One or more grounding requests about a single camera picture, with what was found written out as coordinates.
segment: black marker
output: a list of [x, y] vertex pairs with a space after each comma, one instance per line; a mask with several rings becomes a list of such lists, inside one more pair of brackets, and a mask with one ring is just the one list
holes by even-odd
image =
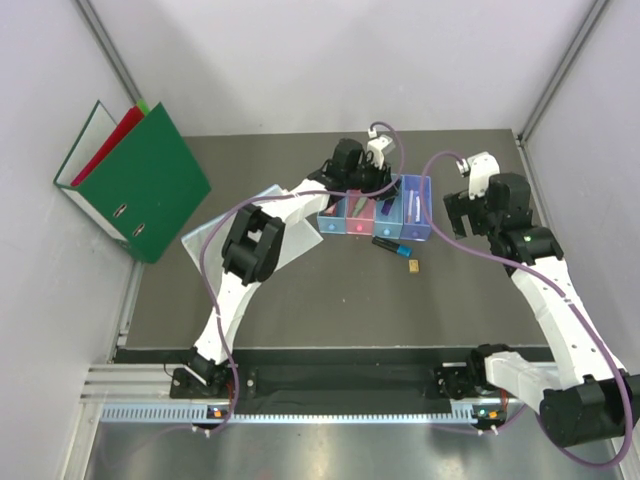
[[389, 250], [390, 252], [402, 255], [403, 257], [409, 258], [411, 256], [411, 248], [405, 247], [404, 245], [400, 245], [396, 242], [392, 242], [391, 240], [387, 240], [386, 238], [373, 237], [371, 239], [371, 243], [382, 247], [385, 250]]

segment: binder ring hole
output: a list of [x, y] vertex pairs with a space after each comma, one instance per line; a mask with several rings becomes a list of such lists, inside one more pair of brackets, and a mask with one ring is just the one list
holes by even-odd
[[133, 231], [133, 236], [134, 236], [134, 237], [137, 237], [138, 235], [140, 235], [140, 234], [142, 233], [142, 230], [144, 230], [144, 223], [141, 223], [141, 224], [138, 226], [138, 228], [136, 228], [136, 229]]
[[120, 205], [118, 207], [118, 210], [116, 210], [115, 212], [113, 212], [113, 216], [115, 218], [118, 218], [120, 215], [122, 215], [124, 213], [124, 211], [127, 209], [127, 204], [123, 203], [122, 205]]

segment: green folder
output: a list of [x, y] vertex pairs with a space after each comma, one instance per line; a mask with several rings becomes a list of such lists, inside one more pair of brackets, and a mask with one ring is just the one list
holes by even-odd
[[72, 187], [115, 127], [97, 102], [53, 183], [132, 257], [154, 263], [211, 187], [162, 104]]

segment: blue cap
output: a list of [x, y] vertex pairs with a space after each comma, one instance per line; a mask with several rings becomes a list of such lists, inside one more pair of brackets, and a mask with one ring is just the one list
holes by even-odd
[[398, 255], [402, 255], [403, 257], [409, 258], [411, 256], [411, 248], [400, 245], [398, 247], [398, 250], [396, 250], [396, 253]]

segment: red folder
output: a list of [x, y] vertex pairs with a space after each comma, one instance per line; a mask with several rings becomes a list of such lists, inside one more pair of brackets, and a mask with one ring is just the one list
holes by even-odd
[[100, 149], [96, 152], [93, 158], [85, 165], [85, 167], [80, 171], [78, 176], [73, 179], [71, 182], [72, 187], [77, 187], [82, 183], [82, 181], [89, 176], [89, 174], [96, 168], [104, 158], [111, 153], [111, 150], [120, 143], [124, 137], [127, 136], [133, 127], [135, 127], [140, 120], [144, 118], [144, 113], [137, 106], [131, 108], [124, 118], [120, 121], [118, 126], [115, 128], [107, 141], [100, 147]]

